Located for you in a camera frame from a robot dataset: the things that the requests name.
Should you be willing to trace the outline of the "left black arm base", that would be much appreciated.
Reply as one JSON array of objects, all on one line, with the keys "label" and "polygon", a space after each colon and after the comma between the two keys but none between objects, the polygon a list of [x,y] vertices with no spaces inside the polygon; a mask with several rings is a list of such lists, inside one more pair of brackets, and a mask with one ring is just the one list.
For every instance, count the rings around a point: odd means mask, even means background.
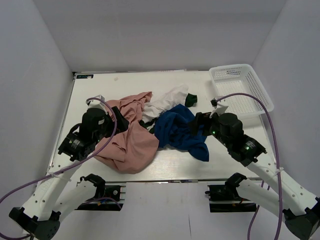
[{"label": "left black arm base", "polygon": [[119,212],[125,202],[126,184],[113,183],[105,185],[104,196],[98,201],[86,201],[81,204],[77,211],[105,211]]}]

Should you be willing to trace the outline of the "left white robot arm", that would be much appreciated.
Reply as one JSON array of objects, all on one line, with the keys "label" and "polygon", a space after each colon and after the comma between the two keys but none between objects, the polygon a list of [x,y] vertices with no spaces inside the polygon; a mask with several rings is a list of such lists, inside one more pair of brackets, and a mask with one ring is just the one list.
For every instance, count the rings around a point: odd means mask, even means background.
[{"label": "left white robot arm", "polygon": [[106,182],[93,173],[82,176],[65,196],[61,193],[80,164],[98,152],[96,145],[103,138],[111,140],[125,132],[128,126],[129,121],[116,106],[109,111],[99,105],[89,107],[58,148],[58,154],[67,155],[67,159],[55,163],[32,196],[21,207],[12,208],[9,217],[32,237],[50,240],[66,216],[81,204],[105,200]]}]

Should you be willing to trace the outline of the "dark green t shirt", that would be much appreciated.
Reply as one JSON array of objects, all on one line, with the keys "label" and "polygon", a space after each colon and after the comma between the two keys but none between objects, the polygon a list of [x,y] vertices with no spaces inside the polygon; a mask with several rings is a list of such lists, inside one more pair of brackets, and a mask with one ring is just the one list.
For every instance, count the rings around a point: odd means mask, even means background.
[{"label": "dark green t shirt", "polygon": [[198,96],[195,94],[188,94],[185,98],[185,103],[184,105],[187,108],[193,107],[196,103],[198,102]]}]

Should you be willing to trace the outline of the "pink t shirt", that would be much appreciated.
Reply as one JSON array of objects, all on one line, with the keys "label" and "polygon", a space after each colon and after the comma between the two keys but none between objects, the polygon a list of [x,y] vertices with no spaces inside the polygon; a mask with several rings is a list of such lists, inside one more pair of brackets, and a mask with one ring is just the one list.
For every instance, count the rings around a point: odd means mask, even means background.
[{"label": "pink t shirt", "polygon": [[153,93],[141,92],[119,100],[109,100],[111,107],[117,107],[128,120],[128,129],[116,134],[110,143],[94,158],[111,169],[123,174],[136,174],[146,168],[154,159],[159,146],[155,135],[142,127],[144,106]]}]

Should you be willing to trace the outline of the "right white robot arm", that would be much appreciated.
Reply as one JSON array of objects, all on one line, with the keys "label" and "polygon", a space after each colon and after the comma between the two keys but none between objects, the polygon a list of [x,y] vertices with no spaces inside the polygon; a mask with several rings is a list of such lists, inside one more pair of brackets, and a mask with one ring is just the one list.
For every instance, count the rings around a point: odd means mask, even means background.
[{"label": "right white robot arm", "polygon": [[250,200],[274,215],[284,217],[287,229],[300,240],[308,240],[320,226],[320,199],[298,184],[267,154],[257,140],[246,135],[243,123],[233,113],[201,113],[188,123],[193,135],[215,137],[232,159],[258,175],[272,188],[259,187],[235,173],[224,184],[226,195]]}]

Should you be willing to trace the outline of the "white t shirt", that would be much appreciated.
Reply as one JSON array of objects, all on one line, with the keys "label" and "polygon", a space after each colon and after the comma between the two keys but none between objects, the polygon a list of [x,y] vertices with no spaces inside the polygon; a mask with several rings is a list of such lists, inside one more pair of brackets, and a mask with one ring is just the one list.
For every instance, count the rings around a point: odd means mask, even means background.
[{"label": "white t shirt", "polygon": [[184,105],[189,93],[188,90],[189,87],[186,84],[182,84],[174,87],[156,100],[145,103],[141,120],[144,123],[151,122],[175,106],[179,104]]}]

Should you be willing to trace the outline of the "blue t shirt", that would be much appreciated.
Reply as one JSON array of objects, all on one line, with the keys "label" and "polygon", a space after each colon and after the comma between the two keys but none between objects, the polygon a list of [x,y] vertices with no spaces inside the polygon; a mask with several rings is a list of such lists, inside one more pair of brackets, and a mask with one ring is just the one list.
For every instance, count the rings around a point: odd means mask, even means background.
[{"label": "blue t shirt", "polygon": [[154,135],[159,140],[159,147],[169,145],[180,151],[187,151],[195,159],[208,162],[209,150],[205,143],[207,137],[202,135],[202,127],[196,135],[188,125],[195,116],[184,105],[178,104],[163,113],[156,121]]}]

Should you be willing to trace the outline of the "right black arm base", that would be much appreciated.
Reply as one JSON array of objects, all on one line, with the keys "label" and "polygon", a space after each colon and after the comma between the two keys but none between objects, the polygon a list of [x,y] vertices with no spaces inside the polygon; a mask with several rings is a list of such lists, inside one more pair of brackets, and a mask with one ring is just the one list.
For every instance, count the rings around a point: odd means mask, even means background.
[{"label": "right black arm base", "polygon": [[255,203],[232,193],[222,184],[208,185],[204,194],[211,213],[249,213],[257,209]]}]

